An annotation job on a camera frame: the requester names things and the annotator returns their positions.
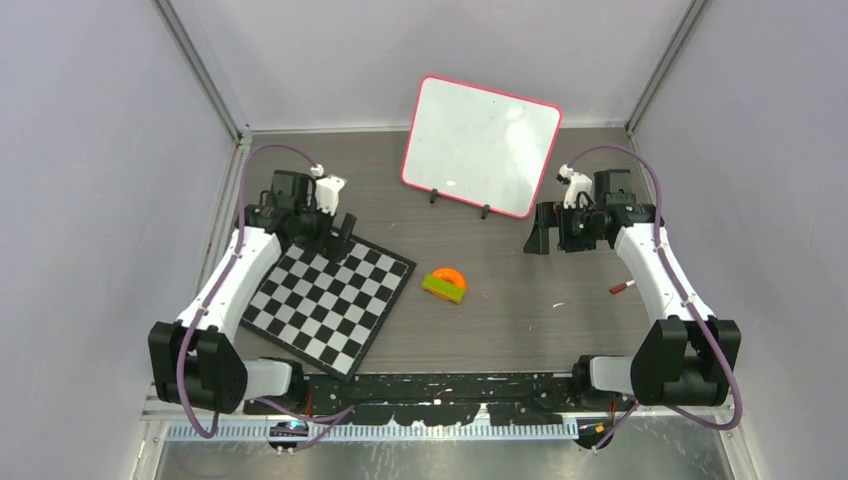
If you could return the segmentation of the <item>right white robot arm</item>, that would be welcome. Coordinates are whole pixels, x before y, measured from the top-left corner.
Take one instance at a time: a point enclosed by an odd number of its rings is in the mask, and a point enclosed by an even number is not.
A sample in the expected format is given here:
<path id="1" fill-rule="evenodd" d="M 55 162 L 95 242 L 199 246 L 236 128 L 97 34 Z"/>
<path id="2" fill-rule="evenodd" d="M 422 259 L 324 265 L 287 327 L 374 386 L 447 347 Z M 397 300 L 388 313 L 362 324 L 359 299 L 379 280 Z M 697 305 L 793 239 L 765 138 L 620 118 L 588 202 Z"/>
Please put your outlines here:
<path id="1" fill-rule="evenodd" d="M 718 406 L 731 391 L 726 371 L 741 346 L 733 320 L 722 320 L 698 297 L 671 251 L 655 205 L 641 203 L 626 169 L 593 176 L 563 166 L 561 201 L 541 202 L 523 250 L 546 255 L 549 232 L 557 248 L 573 253 L 605 241 L 626 265 L 652 322 L 638 351 L 630 356 L 583 355 L 575 363 L 571 397 L 596 410 L 611 392 L 647 406 Z"/>

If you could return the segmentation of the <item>white marker pen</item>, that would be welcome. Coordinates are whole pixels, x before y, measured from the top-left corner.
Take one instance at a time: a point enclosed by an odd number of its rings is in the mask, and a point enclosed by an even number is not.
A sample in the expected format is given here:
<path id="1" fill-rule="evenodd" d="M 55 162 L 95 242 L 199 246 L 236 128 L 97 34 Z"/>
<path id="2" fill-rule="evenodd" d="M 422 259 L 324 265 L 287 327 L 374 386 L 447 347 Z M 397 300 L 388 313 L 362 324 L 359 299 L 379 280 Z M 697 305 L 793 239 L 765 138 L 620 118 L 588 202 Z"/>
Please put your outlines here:
<path id="1" fill-rule="evenodd" d="M 612 295 L 616 295 L 616 294 L 619 294 L 619 293 L 625 291 L 626 289 L 628 289 L 629 287 L 632 287 L 634 285 L 635 285 L 635 281 L 633 279 L 631 279 L 631 280 L 620 283 L 620 284 L 610 288 L 609 293 L 612 294 Z"/>

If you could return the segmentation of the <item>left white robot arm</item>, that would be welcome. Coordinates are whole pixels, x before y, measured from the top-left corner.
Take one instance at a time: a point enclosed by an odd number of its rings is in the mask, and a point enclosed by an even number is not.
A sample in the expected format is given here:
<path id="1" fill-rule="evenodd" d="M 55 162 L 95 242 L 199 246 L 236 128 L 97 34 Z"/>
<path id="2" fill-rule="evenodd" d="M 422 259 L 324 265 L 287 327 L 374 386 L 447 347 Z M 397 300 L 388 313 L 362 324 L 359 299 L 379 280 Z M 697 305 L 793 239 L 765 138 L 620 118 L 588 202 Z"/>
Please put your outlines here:
<path id="1" fill-rule="evenodd" d="M 235 335 L 250 301 L 290 247 L 339 262 L 351 249 L 356 218 L 334 226 L 345 179 L 277 170 L 270 189 L 244 204 L 226 252 L 200 293 L 176 320 L 148 334 L 153 385 L 159 400 L 231 414 L 246 400 L 268 397 L 284 414 L 307 398 L 299 363 L 242 360 Z"/>

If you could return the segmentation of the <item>pink framed whiteboard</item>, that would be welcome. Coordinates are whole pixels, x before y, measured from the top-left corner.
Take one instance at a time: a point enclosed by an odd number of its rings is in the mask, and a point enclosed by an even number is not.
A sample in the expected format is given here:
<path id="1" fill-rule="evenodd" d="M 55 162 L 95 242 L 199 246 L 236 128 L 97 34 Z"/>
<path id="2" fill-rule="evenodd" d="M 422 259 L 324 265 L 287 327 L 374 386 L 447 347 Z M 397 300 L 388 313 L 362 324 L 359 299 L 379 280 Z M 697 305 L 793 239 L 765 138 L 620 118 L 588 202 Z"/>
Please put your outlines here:
<path id="1" fill-rule="evenodd" d="M 400 178 L 422 191 L 526 218 L 562 119 L 562 110 L 548 102 L 426 76 Z"/>

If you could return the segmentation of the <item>orange green toy block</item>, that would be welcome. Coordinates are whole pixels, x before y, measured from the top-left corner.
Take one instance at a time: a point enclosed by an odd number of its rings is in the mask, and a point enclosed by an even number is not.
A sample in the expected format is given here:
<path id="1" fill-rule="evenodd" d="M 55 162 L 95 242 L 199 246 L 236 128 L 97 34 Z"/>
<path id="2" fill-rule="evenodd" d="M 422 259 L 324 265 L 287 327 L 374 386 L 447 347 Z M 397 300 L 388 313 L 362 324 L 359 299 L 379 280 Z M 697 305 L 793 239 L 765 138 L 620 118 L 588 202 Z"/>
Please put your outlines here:
<path id="1" fill-rule="evenodd" d="M 467 282 L 458 270 L 440 268 L 424 277 L 421 289 L 442 300 L 459 305 L 467 292 Z"/>

